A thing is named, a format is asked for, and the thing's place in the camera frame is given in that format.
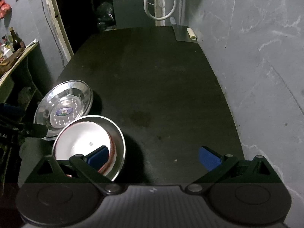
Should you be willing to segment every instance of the white hose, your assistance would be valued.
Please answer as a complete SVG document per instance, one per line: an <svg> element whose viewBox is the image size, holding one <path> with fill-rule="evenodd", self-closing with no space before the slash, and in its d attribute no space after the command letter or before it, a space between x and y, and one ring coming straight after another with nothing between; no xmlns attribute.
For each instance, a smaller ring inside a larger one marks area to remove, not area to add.
<svg viewBox="0 0 304 228"><path fill-rule="evenodd" d="M145 10L145 13L152 19L156 20L156 21L163 21L165 19L168 19L173 13L174 13L174 10L175 10L175 7L176 7L176 0L174 0L174 5L173 5L173 8L172 10L170 11L170 13L168 13L166 16L164 17L155 17L153 15L150 14L149 10L148 10L148 0L144 0L143 2L143 8Z"/></svg>

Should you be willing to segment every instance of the blue gripper pad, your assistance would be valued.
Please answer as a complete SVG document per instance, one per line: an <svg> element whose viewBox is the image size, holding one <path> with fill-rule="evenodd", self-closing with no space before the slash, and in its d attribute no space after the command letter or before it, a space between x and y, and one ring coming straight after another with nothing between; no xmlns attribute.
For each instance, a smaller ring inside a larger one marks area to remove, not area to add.
<svg viewBox="0 0 304 228"><path fill-rule="evenodd" d="M109 150L106 146L101 146L84 157L84 161L95 170L99 170L109 160Z"/></svg>
<svg viewBox="0 0 304 228"><path fill-rule="evenodd" d="M221 155L206 146L199 149L199 161L208 171L212 171L222 163Z"/></svg>

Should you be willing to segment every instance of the bowl rim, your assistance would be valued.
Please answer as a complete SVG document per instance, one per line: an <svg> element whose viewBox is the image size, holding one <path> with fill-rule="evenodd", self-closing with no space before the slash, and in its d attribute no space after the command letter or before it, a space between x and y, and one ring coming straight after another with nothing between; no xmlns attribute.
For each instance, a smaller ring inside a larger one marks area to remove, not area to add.
<svg viewBox="0 0 304 228"><path fill-rule="evenodd" d="M46 97L46 96L48 96L53 90L55 90L57 87L59 87L59 86L61 86L61 85L63 85L63 84L65 84L65 83L68 83L68 82L81 82L81 83L83 83L83 84L85 84L87 87L88 87L88 89L90 90L90 95L91 95L91 100L90 100L90 103L89 103L89 105L88 105L88 108L87 108L87 110L86 110L86 112L84 112L83 113L83 115L81 116L81 117L83 117L83 116L86 116L88 113L89 113L89 111L91 110L91 107L92 107L92 104L93 104L93 99L94 99L94 97L93 97L93 90L90 88L90 86L86 83L86 82L84 82L84 81L81 81L81 80L69 80L69 81L64 81L64 82L62 82L62 83L60 83L60 84L58 84L57 86L55 86L55 87L53 87L44 97L43 97L43 99ZM37 112L38 112L38 109L39 109L39 105L38 105L38 107L37 107L37 109L36 109L36 111L35 111L35 115L34 115L34 122L33 123L36 123L36 115L37 115ZM53 140L55 140L57 137L58 137L58 135L59 134L57 134L57 135L54 135L54 136L46 136L46 137L44 137L44 138L42 138L43 140L46 140L46 141L53 141Z"/></svg>
<svg viewBox="0 0 304 228"><path fill-rule="evenodd" d="M125 142L124 135L123 135L121 129L118 127L118 125L117 125L115 122L113 122L111 119L107 118L107 117L100 116L100 115L87 115L87 116L82 116L82 117L79 117L79 118L75 119L74 121L72 121L71 123L69 123L69 125L65 126L65 127L60 131L60 133L58 134L56 140L54 141L54 144L53 144L53 147L52 147L52 153L51 153L51 154L54 156L54 149L55 149L55 145L56 145L56 143L57 143L57 140L59 139L60 135L61 135L67 128L69 128L73 123L77 123L79 120L82 120L82 119L85 119L85 118L89 118L89 117L102 118L102 119L105 119L105 120L109 121L110 123L112 123L112 124L118 129L118 131L119 131L119 133L120 133L120 136L121 136L121 138L122 138L122 140L123 140L123 150L124 150L124 151L123 151L123 158L122 158L122 160L121 160L121 163L120 163L120 165L119 165L119 167L118 167L117 172L116 172L115 175L112 177L112 179L110 179L111 181L114 181L114 180L116 179L116 177L118 176L118 174L121 172L121 169L123 168L123 164L124 164L124 162L125 162L125 157L126 157L126 142Z"/></svg>

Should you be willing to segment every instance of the cracked wall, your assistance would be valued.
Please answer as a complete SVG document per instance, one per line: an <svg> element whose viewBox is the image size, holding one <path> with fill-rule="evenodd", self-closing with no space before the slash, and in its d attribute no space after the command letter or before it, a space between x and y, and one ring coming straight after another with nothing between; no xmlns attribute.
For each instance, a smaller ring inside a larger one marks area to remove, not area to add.
<svg viewBox="0 0 304 228"><path fill-rule="evenodd" d="M165 0L166 14L173 0ZM218 78L246 159L264 155L304 224L304 0L178 0Z"/></svg>

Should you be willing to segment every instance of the stainless steel bowl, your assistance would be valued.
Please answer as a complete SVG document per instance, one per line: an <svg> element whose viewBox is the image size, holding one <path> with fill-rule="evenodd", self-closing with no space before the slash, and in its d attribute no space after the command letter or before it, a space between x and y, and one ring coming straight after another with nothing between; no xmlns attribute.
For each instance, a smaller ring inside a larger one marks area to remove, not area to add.
<svg viewBox="0 0 304 228"><path fill-rule="evenodd" d="M72 80L54 87L40 102L34 123L47 126L45 140L55 140L60 131L91 109L93 91L83 81Z"/></svg>
<svg viewBox="0 0 304 228"><path fill-rule="evenodd" d="M109 118L90 115L74 120L59 133L52 154L57 160L68 160L75 154L88 155L103 145L115 152L107 170L102 172L113 181L123 167L126 144L120 128Z"/></svg>

